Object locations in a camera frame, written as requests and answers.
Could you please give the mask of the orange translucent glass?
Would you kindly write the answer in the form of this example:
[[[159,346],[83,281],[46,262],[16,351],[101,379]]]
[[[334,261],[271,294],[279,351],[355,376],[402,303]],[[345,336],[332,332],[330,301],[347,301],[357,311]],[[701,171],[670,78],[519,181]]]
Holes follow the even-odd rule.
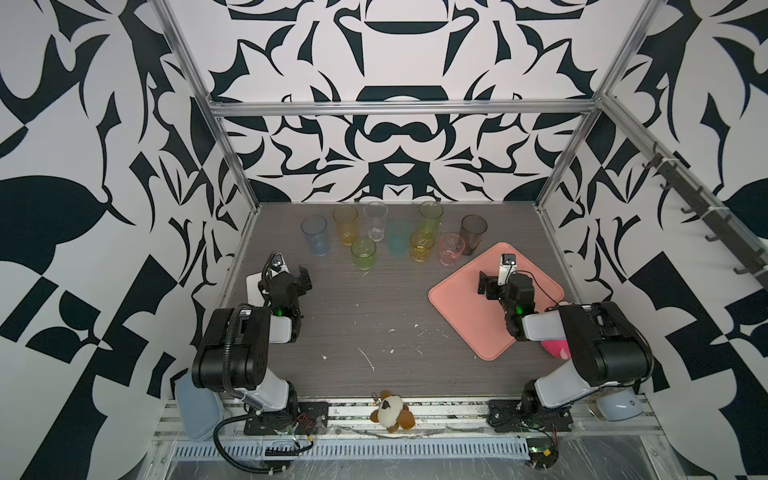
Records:
[[[341,243],[350,247],[358,238],[359,212],[354,205],[338,206],[333,212],[337,233]]]

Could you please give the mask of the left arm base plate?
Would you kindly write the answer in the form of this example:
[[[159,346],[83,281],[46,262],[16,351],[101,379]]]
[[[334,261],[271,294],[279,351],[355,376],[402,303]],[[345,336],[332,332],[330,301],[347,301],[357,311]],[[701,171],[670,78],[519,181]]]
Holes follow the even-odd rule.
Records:
[[[327,425],[329,407],[325,401],[301,401],[280,411],[264,412],[249,418],[243,433],[246,436],[310,435]]]

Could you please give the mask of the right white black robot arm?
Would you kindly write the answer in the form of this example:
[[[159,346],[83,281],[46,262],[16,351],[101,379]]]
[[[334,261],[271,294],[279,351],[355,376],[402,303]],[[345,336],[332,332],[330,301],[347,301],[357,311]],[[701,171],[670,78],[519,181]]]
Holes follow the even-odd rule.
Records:
[[[605,387],[629,387],[654,368],[650,344],[612,302],[565,304],[534,311],[534,278],[521,272],[488,276],[478,293],[501,305],[507,332],[517,341],[564,340],[570,358],[552,373],[528,382],[514,415],[533,420],[559,413]]]

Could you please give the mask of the pink rectangular tray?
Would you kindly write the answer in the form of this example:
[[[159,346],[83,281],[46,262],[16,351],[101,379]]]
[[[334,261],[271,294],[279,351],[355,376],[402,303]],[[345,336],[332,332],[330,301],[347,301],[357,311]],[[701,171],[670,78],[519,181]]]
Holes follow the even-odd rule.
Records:
[[[428,293],[430,303],[474,353],[485,361],[495,360],[515,343],[506,329],[499,302],[488,300],[477,293],[479,274],[498,273],[501,256],[504,254],[514,254],[518,265],[531,272],[537,280],[534,285],[536,311],[541,312],[565,298],[560,284],[505,242],[493,245]]]

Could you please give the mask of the blue translucent glass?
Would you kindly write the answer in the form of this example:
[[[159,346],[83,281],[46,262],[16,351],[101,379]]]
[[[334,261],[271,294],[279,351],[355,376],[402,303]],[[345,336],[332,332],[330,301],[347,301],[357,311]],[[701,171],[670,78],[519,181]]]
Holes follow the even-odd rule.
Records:
[[[301,231],[314,256],[323,257],[330,251],[328,222],[321,215],[312,215],[301,223]]]

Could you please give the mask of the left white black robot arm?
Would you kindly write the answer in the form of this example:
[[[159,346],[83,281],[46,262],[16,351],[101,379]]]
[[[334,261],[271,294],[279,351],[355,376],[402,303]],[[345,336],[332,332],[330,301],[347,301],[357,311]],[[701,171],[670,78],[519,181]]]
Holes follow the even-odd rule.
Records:
[[[214,311],[192,364],[197,388],[225,393],[261,414],[295,416],[295,388],[268,367],[269,347],[298,340],[303,314],[299,299],[312,289],[308,270],[287,266],[246,278],[247,300]]]

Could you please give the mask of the clear glass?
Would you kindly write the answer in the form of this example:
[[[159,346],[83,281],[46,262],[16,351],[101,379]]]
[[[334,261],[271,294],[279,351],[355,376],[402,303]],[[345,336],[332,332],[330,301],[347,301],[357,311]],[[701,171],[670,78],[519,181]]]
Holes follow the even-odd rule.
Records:
[[[364,205],[363,214],[366,219],[366,235],[374,242],[385,238],[388,206],[382,201],[371,201]]]

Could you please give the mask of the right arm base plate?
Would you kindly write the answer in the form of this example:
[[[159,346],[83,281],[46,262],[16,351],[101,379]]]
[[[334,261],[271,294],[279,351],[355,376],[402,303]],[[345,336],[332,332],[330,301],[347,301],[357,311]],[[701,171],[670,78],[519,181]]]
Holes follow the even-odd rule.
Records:
[[[486,421],[496,433],[543,430],[570,432],[573,418],[569,407],[547,409],[525,406],[519,399],[492,399],[487,402]]]

